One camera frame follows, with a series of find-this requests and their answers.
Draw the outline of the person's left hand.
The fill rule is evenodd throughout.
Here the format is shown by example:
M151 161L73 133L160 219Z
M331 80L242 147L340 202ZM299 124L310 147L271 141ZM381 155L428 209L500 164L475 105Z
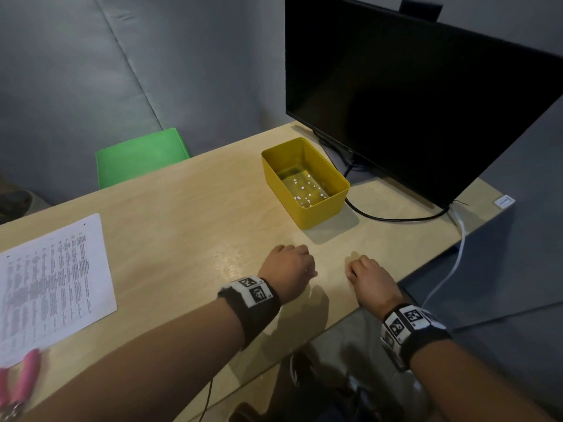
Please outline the person's left hand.
M306 245L276 246L257 273L277 293L282 305L298 298L317 275L315 259Z

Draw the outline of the person's right hand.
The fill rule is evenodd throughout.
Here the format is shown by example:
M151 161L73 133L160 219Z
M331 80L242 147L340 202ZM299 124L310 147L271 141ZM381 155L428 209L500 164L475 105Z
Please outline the person's right hand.
M378 280L352 285L352 288L358 304L380 321L384 321L393 309L405 302L396 281L380 265Z

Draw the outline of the person's left forearm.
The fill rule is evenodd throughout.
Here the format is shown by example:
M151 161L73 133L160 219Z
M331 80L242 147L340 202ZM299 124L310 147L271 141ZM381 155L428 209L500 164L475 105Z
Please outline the person's left forearm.
M245 343L224 298L117 348L21 422L172 422Z

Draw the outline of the person's right forearm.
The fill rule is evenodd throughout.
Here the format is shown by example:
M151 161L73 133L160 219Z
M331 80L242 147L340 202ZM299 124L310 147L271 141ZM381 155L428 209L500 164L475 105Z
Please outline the person's right forearm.
M447 422L556 422L453 340L418 350L411 370Z

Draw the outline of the small screws in bin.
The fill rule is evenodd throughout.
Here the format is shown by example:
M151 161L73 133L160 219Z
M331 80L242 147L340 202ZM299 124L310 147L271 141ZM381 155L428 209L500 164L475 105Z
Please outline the small screws in bin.
M297 170L286 178L286 186L303 208L310 208L328 199L328 192L307 170Z

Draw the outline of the yellow plastic bin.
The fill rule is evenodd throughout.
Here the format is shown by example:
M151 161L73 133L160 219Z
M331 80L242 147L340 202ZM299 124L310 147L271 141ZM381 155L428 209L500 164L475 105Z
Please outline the yellow plastic bin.
M348 180L304 137L262 151L266 183L302 230L341 212Z

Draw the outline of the black left wrist band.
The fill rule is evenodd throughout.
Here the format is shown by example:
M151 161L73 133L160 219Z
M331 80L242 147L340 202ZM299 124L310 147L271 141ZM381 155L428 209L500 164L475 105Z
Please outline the black left wrist band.
M243 277L222 286L217 298L226 300L239 319L246 349L271 324L282 306L271 285L256 276Z

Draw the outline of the black wrist band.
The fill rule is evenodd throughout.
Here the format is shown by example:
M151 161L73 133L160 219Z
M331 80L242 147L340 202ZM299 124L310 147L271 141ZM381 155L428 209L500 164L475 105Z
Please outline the black wrist band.
M226 300L239 319L246 349L271 324L282 306L271 285L256 276L243 277L222 286L217 298Z
M411 359L427 345L449 340L447 328L427 310L401 303L382 322L381 345L398 372L411 369Z

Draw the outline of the black right wrist band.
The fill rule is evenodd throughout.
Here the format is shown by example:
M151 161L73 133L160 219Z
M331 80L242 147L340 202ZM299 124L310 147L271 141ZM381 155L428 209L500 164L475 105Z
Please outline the black right wrist band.
M382 322L381 345L398 372L411 369L411 359L427 345L449 340L447 328L427 310L401 303Z

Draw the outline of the green chair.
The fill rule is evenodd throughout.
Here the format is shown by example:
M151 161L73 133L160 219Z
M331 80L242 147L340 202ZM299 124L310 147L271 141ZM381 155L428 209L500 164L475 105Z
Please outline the green chair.
M99 189L143 176L191 158L176 128L137 137L96 152Z

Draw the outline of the black computer monitor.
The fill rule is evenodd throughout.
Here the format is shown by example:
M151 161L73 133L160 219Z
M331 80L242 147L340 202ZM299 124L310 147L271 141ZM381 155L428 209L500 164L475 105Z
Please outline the black computer monitor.
M286 114L442 209L563 96L563 57L355 0L285 0Z

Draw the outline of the printed white paper sheet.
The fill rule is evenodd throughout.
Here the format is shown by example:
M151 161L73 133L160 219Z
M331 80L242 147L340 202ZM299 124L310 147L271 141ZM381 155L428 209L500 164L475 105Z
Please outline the printed white paper sheet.
M0 253L0 367L116 310L98 213Z

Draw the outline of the pink handled pliers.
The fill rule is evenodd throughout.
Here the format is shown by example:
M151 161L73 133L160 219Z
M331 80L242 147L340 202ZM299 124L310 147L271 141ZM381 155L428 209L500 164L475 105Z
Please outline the pink handled pliers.
M32 349L23 358L23 366L13 390L9 387L10 369L0 367L0 422L17 422L32 397L40 373L41 351Z

